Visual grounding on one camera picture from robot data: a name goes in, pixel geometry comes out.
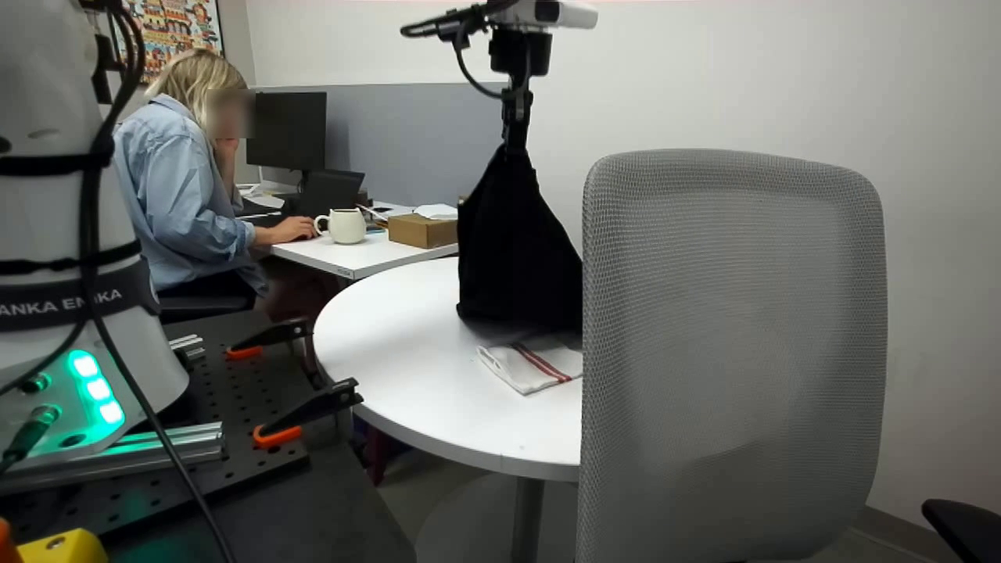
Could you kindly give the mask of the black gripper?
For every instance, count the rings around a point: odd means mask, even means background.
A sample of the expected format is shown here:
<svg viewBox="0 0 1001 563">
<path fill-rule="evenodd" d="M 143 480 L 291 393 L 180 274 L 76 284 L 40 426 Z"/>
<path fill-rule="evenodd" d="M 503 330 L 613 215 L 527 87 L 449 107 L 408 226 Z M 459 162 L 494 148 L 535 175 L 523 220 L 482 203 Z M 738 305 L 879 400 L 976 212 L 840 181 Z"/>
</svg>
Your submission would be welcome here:
<svg viewBox="0 0 1001 563">
<path fill-rule="evenodd" d="M 527 140 L 531 116 L 528 82 L 549 73 L 550 37 L 545 30 L 497 27 L 487 40 L 487 56 L 490 67 L 510 79 L 500 89 L 503 136 Z"/>
</svg>

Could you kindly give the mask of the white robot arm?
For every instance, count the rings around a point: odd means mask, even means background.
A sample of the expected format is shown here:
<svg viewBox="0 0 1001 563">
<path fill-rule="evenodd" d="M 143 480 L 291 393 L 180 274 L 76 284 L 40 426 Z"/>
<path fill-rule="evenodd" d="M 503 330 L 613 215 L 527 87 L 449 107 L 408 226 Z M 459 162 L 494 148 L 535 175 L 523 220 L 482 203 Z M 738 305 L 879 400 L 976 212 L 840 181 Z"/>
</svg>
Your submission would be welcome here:
<svg viewBox="0 0 1001 563">
<path fill-rule="evenodd" d="M 0 0 L 0 452 L 101 452 L 189 392 L 112 175 L 143 79 L 122 0 Z"/>
</svg>

